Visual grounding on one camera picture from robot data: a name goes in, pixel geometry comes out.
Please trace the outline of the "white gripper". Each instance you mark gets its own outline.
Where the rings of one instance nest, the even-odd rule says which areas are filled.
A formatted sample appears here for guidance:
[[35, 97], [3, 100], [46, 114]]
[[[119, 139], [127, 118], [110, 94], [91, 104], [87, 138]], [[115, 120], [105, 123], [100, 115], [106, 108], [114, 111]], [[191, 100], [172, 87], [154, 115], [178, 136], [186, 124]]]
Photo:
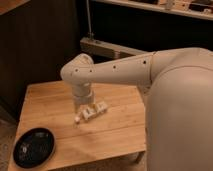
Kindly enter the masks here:
[[93, 117], [101, 116], [108, 110], [108, 105], [104, 102], [94, 103], [82, 110], [82, 115], [85, 121], [89, 121]]

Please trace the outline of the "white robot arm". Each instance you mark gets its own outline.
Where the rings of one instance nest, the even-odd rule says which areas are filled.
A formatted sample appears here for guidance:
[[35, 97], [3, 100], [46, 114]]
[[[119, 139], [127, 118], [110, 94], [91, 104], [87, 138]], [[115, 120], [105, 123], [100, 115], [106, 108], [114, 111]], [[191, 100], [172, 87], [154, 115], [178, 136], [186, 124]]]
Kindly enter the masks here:
[[95, 64], [80, 54], [60, 75], [79, 105], [93, 83], [135, 85], [145, 103], [147, 171], [213, 171], [213, 52], [179, 48]]

